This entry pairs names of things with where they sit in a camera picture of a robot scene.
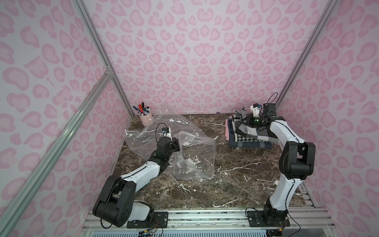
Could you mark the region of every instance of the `metal grating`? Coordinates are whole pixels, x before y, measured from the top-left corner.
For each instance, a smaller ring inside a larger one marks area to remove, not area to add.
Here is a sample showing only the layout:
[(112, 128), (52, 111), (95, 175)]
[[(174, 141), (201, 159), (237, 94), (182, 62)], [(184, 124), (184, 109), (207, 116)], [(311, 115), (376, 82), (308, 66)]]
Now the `metal grating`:
[[(136, 231), (96, 231), (92, 237), (137, 237)], [(266, 230), (230, 231), (164, 231), (161, 237), (267, 237)]]

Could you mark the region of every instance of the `clear plastic bag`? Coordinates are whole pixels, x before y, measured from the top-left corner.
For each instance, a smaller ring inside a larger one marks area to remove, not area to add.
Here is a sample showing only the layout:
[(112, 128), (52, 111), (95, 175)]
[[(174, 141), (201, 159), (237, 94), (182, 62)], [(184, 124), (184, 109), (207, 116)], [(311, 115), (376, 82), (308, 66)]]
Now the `clear plastic bag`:
[[(129, 149), (139, 157), (147, 160), (157, 149), (155, 130), (159, 123), (167, 124), (171, 129), (171, 136), (176, 137), (180, 144), (180, 152), (174, 152), (169, 160), (169, 166), (163, 172), (172, 175), (175, 179), (212, 179), (216, 156), (216, 141), (190, 120), (173, 111), (166, 103), (154, 115), (154, 122), (144, 127), (143, 131), (125, 131), (125, 141)], [(160, 124), (157, 139), (162, 136)]]
[(183, 131), (175, 137), (179, 141), (180, 151), (175, 152), (173, 158), (176, 160), (170, 160), (167, 173), (181, 180), (212, 179), (215, 171), (216, 140)]

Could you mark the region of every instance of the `pink leopard print wall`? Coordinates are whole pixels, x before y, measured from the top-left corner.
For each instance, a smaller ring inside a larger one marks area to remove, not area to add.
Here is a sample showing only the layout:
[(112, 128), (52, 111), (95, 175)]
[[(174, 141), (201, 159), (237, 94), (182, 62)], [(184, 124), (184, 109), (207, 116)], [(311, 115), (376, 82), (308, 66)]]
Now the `pink leopard print wall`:
[(317, 147), (307, 184), (341, 237), (379, 230), (378, 12), (378, 1), (342, 1), (280, 108)]
[(85, 0), (132, 105), (231, 112), (280, 92), (324, 0)]
[(0, 1), (0, 215), (104, 71), (70, 0)]
[(78, 236), (110, 175), (129, 121), (109, 82), (10, 237)]

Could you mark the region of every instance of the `pink cloth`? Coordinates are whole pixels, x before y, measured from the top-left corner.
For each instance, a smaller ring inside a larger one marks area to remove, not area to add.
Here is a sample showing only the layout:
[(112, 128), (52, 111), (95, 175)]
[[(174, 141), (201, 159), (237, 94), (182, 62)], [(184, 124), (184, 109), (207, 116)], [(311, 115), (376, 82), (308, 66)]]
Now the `pink cloth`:
[(229, 127), (228, 127), (228, 119), (225, 120), (225, 138), (229, 141)]

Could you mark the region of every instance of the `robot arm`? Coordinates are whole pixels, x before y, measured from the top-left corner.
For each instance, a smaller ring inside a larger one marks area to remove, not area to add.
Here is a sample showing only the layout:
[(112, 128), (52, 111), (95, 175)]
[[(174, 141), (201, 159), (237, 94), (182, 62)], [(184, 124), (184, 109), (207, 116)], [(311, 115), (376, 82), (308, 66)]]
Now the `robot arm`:
[(157, 149), (145, 164), (128, 174), (108, 177), (93, 208), (95, 216), (117, 227), (123, 226), (126, 221), (153, 221), (154, 210), (145, 204), (134, 202), (134, 196), (167, 168), (173, 152), (180, 151), (178, 140), (171, 137), (170, 128), (162, 129), (162, 134)]
[(263, 222), (269, 226), (280, 226), (285, 221), (292, 196), (301, 182), (313, 173), (316, 147), (300, 138), (285, 119), (276, 115), (275, 104), (264, 104), (258, 115), (258, 104), (253, 106), (253, 114), (247, 118), (251, 127), (266, 126), (280, 141), (283, 150), (279, 159), (281, 172), (274, 194), (268, 198), (261, 213)]

